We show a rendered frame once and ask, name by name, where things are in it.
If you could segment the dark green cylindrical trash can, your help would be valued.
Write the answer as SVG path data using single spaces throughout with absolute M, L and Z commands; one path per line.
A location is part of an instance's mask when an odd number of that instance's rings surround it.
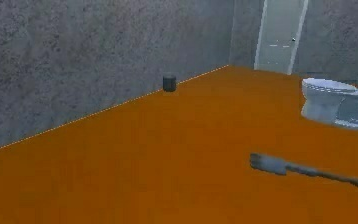
M 163 77 L 163 90 L 165 92 L 175 92 L 177 88 L 177 79 L 174 75 Z

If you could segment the grey toilet brush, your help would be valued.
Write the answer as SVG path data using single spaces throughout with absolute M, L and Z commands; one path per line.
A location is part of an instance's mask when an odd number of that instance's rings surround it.
M 253 169 L 265 171 L 276 175 L 286 176 L 287 172 L 290 171 L 309 177 L 322 177 L 338 182 L 349 183 L 358 187 L 358 178 L 346 177 L 338 174 L 321 171 L 316 168 L 292 163 L 278 157 L 259 153 L 251 153 L 249 161 L 250 166 Z

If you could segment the white room door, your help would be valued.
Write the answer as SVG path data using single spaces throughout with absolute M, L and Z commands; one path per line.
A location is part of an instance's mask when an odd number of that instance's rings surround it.
M 264 0 L 255 70 L 291 73 L 307 5 L 308 0 Z

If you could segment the white toilet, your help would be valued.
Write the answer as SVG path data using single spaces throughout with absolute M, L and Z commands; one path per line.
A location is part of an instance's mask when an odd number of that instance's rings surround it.
M 329 79 L 301 81 L 306 119 L 346 129 L 358 130 L 358 87 Z

